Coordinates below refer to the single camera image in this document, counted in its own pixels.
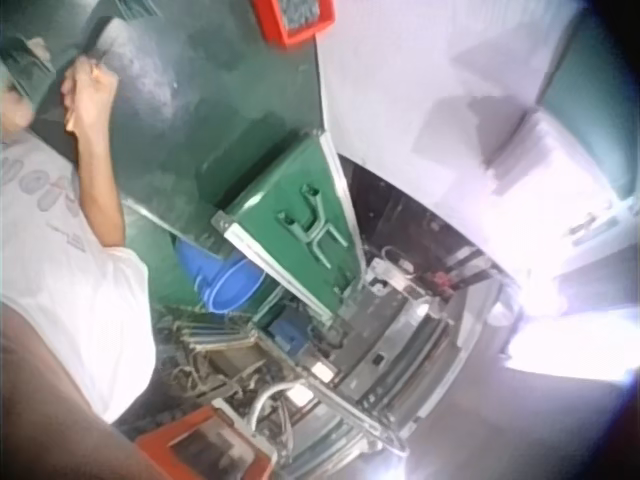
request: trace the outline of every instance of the white wall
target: white wall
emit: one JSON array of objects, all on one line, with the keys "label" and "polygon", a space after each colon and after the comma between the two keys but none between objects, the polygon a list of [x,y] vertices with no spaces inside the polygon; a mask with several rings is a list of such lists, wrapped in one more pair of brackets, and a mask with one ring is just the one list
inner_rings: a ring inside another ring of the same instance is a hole
[{"label": "white wall", "polygon": [[535,103],[577,3],[336,0],[335,7],[336,23],[318,45],[338,152],[518,275],[527,259],[511,248],[483,160]]}]

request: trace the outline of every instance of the white cloth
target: white cloth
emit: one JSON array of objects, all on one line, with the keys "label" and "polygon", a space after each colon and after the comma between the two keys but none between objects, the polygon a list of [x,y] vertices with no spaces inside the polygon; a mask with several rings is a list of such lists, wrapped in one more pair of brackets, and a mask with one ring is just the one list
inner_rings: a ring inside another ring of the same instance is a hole
[{"label": "white cloth", "polygon": [[78,205],[72,165],[33,135],[3,144],[0,180],[2,301],[113,422],[155,364],[147,268],[131,250],[100,245]]}]

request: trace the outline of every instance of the blue container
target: blue container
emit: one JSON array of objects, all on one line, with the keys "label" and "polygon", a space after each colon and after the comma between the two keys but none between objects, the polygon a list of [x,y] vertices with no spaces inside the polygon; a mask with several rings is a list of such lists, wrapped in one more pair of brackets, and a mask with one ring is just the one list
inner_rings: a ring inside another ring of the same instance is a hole
[{"label": "blue container", "polygon": [[213,313],[232,312],[244,305],[265,277],[264,270],[238,251],[221,258],[178,239],[176,254],[205,307]]}]

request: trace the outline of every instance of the red box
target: red box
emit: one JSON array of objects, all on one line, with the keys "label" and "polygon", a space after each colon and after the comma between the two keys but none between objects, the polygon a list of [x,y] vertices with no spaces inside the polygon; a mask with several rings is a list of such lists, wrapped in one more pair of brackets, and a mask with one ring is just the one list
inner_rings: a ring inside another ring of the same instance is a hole
[{"label": "red box", "polygon": [[333,0],[317,0],[318,21],[295,30],[287,30],[278,0],[253,0],[253,8],[265,40],[283,48],[299,45],[335,22]]}]

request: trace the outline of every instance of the orange crate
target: orange crate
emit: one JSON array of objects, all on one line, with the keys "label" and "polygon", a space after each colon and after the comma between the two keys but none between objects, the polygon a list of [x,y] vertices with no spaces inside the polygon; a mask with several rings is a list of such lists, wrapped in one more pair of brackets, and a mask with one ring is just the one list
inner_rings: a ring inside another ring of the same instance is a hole
[{"label": "orange crate", "polygon": [[287,30],[278,0],[253,0],[262,35],[267,42],[283,48],[299,45],[335,22],[332,0],[317,0],[320,15],[315,23]]}]

